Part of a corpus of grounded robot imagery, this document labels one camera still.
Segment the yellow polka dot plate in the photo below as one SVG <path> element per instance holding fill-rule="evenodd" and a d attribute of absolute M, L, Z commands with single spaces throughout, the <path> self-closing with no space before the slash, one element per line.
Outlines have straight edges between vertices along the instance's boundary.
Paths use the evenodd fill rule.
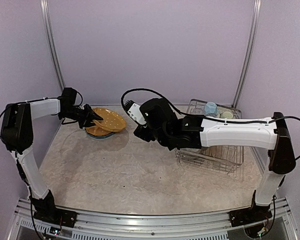
<path fill-rule="evenodd" d="M 104 130 L 98 126 L 92 126 L 92 127 L 86 127 L 85 128 L 86 133 L 95 135 L 95 136 L 104 136 L 107 135 L 109 133 L 113 133 L 111 131 L 108 130 Z"/>

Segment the blue polka dot plate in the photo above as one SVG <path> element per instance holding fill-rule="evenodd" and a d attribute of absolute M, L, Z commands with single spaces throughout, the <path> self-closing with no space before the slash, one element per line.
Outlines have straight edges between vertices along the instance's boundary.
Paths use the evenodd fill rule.
<path fill-rule="evenodd" d="M 106 135 L 103 135 L 103 136 L 96 136 L 96 135 L 93 135 L 93 134 L 90 134 L 90 133 L 86 133 L 89 137 L 93 138 L 93 139 L 107 139 L 109 137 L 112 137 L 113 135 L 115 135 L 114 132 L 111 132 L 111 133 L 108 133 Z"/>

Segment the light blue cup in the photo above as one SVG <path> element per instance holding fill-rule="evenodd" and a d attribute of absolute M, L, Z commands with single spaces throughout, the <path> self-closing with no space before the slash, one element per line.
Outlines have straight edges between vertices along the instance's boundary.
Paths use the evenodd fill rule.
<path fill-rule="evenodd" d="M 214 102 L 207 102 L 204 106 L 204 115 L 208 117 L 217 117 L 218 106 Z"/>

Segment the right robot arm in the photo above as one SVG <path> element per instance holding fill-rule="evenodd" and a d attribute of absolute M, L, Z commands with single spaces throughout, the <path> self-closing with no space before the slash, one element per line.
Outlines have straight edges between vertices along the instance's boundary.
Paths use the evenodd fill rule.
<path fill-rule="evenodd" d="M 272 196 L 284 176 L 296 167 L 291 137 L 283 119 L 266 117 L 244 122 L 221 118 L 201 119 L 198 115 L 177 118 L 175 113 L 128 111 L 138 124 L 136 136 L 146 142 L 157 141 L 173 149 L 201 149 L 214 146 L 243 146 L 267 149 L 268 169 L 255 190 L 253 205 L 246 210 L 246 218 L 256 222 L 269 206 Z"/>

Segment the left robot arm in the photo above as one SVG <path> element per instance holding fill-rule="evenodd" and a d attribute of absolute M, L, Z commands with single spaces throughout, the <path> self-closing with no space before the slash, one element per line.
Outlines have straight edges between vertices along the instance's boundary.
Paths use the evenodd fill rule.
<path fill-rule="evenodd" d="M 90 105 L 77 105 L 78 91 L 71 87 L 63 89 L 58 97 L 7 104 L 0 114 L 0 140 L 15 160 L 19 175 L 29 191 L 29 199 L 35 211 L 53 223 L 60 218 L 52 192 L 39 172 L 33 152 L 33 121 L 46 116 L 58 116 L 60 120 L 71 119 L 79 128 L 93 127 L 102 117 Z"/>

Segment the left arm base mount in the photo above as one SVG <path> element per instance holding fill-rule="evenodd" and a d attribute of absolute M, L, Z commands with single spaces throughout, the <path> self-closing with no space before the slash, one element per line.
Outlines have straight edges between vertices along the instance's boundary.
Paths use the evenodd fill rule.
<path fill-rule="evenodd" d="M 59 225 L 61 227 L 74 228 L 77 220 L 77 212 L 61 208 L 38 209 L 34 212 L 34 218 L 46 223 Z"/>

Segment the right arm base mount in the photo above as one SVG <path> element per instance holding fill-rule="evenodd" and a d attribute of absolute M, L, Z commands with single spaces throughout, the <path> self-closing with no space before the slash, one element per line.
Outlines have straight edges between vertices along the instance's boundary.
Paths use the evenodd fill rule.
<path fill-rule="evenodd" d="M 251 206 L 229 212 L 232 227 L 264 221 L 273 217 L 269 206 Z"/>

